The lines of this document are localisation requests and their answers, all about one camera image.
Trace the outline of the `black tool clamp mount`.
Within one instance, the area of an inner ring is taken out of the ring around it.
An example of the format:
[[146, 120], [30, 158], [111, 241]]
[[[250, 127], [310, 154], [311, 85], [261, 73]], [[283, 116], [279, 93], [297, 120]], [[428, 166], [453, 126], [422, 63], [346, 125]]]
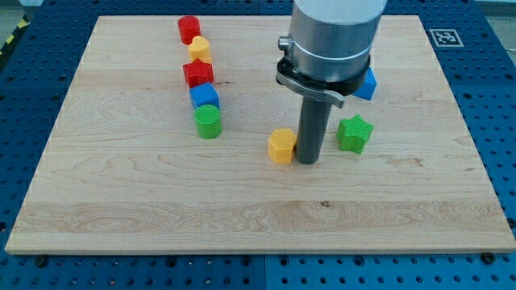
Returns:
[[352, 78], [337, 82], [317, 81], [301, 74], [290, 60], [283, 57], [277, 63], [277, 83], [303, 97], [342, 108], [345, 97], [353, 94], [365, 82], [369, 65], [370, 57], [366, 65]]

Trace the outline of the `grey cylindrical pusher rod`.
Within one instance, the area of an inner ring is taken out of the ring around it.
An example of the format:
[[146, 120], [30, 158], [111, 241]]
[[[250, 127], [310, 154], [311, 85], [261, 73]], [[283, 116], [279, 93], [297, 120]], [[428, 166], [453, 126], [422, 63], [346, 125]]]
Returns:
[[314, 164], [318, 160], [330, 112], [330, 103], [303, 98], [296, 149], [298, 162]]

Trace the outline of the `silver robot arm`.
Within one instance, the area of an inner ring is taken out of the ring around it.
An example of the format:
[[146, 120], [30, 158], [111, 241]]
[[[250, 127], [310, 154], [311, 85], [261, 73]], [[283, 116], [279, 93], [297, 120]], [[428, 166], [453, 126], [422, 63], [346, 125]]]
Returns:
[[277, 83], [302, 96], [296, 159], [319, 158], [332, 107], [364, 83], [387, 0], [295, 0]]

